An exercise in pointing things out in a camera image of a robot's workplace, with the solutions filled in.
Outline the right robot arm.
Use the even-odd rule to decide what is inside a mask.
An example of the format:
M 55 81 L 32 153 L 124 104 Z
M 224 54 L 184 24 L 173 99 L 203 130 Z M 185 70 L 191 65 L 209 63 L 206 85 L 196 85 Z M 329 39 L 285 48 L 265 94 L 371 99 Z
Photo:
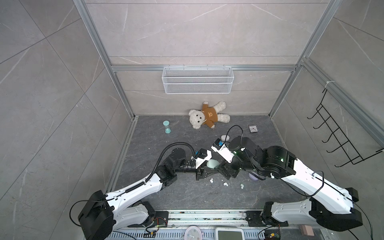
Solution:
M 267 226 L 319 225 L 344 232 L 363 225 L 362 213 L 355 209 L 359 200 L 354 188 L 341 188 L 313 171 L 283 147 L 262 149 L 250 138 L 238 136 L 226 144 L 217 139 L 211 149 L 224 158 L 219 172 L 235 178 L 244 170 L 263 181 L 283 181 L 304 200 L 291 203 L 267 202 L 257 220 Z

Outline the green earbud charging case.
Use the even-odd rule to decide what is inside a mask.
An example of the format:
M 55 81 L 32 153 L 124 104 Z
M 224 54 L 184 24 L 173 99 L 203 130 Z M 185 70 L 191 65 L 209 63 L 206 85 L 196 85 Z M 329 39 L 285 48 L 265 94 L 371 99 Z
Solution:
M 207 161 L 207 167 L 210 169 L 217 168 L 220 165 L 220 162 L 214 159 L 210 159 Z

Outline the purple earbud charging case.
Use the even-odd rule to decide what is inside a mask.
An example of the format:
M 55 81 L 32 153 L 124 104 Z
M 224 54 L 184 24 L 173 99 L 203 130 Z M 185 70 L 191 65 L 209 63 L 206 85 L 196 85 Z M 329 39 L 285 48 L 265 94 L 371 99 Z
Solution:
M 252 180 L 252 181 L 258 181 L 259 179 L 257 178 L 256 174 L 255 173 L 249 173 L 249 178 Z

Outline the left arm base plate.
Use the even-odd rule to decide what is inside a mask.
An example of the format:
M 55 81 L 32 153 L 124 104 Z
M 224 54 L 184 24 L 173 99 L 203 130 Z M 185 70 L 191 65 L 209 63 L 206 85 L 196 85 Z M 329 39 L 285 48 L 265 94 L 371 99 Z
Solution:
M 130 225 L 128 228 L 146 228 L 155 225 L 167 225 L 169 211 L 157 211 L 153 216 L 149 216 L 142 224 Z

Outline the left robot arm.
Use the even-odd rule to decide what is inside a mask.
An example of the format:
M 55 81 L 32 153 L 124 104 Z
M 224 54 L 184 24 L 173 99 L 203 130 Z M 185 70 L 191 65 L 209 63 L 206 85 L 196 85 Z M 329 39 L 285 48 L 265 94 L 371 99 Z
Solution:
M 161 153 L 154 171 L 127 187 L 103 193 L 94 192 L 78 215 L 79 226 L 87 240 L 104 240 L 114 230 L 129 225 L 147 224 L 155 211 L 140 200 L 177 180 L 178 172 L 196 172 L 204 162 L 212 158 L 212 151 L 200 149 L 186 158 L 184 149 L 175 148 L 167 158 Z

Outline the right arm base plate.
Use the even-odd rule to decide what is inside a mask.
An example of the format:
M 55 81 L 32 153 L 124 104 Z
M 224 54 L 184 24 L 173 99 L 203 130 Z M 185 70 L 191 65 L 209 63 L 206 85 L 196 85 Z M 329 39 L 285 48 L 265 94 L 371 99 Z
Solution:
M 272 218 L 271 214 L 263 211 L 246 211 L 246 221 L 249 227 L 288 227 L 287 221 L 280 222 Z

